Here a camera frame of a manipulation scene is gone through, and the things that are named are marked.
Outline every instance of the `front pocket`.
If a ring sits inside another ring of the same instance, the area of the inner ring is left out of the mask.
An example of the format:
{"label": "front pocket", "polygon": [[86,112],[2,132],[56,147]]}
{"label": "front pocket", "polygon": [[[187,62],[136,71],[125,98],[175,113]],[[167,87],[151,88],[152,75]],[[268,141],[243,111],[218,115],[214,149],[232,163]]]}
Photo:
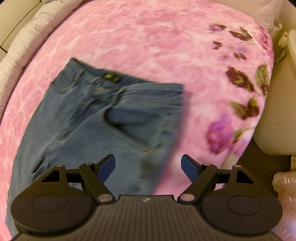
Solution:
{"label": "front pocket", "polygon": [[64,71],[62,70],[59,75],[51,82],[51,86],[58,93],[66,93],[71,90],[78,82],[80,76],[85,71],[83,69],[79,70],[75,78],[69,79],[64,75]]}
{"label": "front pocket", "polygon": [[100,112],[100,122],[125,143],[150,153],[160,141],[161,106],[116,102]]}

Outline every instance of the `purple flower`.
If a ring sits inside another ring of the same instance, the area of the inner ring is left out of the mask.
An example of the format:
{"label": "purple flower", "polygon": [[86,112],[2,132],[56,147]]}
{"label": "purple flower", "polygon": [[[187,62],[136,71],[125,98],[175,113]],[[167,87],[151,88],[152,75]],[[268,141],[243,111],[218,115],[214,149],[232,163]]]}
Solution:
{"label": "purple flower", "polygon": [[210,151],[217,155],[228,150],[233,143],[233,134],[231,120],[227,115],[221,116],[217,122],[212,122],[206,132]]}
{"label": "purple flower", "polygon": [[209,26],[209,30],[211,31],[222,31],[224,29],[226,29],[226,27],[221,24],[212,24]]}
{"label": "purple flower", "polygon": [[248,51],[248,49],[246,47],[240,46],[240,47],[237,48],[237,51],[242,52],[242,53],[246,53]]}

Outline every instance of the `floral blanket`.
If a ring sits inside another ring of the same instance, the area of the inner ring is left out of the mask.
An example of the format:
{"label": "floral blanket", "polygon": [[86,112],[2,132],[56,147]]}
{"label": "floral blanket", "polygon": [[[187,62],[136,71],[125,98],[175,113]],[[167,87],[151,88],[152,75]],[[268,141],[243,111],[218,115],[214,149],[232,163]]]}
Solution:
{"label": "floral blanket", "polygon": [[24,70],[0,126],[0,240],[15,154],[48,85],[71,57],[162,83],[183,83],[179,138],[155,194],[190,181],[183,154],[231,168],[264,108],[273,66],[268,32],[251,17],[206,0],[109,0],[82,4]]}

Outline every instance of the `floor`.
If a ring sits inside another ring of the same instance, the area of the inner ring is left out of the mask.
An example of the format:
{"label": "floor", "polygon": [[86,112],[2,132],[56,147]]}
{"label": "floor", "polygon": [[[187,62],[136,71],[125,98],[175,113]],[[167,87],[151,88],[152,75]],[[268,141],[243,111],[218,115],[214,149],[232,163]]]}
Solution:
{"label": "floor", "polygon": [[288,172],[291,166],[291,156],[270,156],[259,149],[252,139],[238,164],[247,169],[274,195],[277,193],[272,186],[276,172]]}

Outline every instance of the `pillow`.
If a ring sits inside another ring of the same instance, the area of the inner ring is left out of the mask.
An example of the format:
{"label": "pillow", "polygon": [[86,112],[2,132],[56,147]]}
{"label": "pillow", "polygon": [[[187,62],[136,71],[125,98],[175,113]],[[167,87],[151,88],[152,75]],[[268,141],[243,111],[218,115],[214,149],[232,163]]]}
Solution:
{"label": "pillow", "polygon": [[276,7],[280,0],[212,0],[240,12],[243,12],[261,23],[267,31],[271,31],[275,19]]}

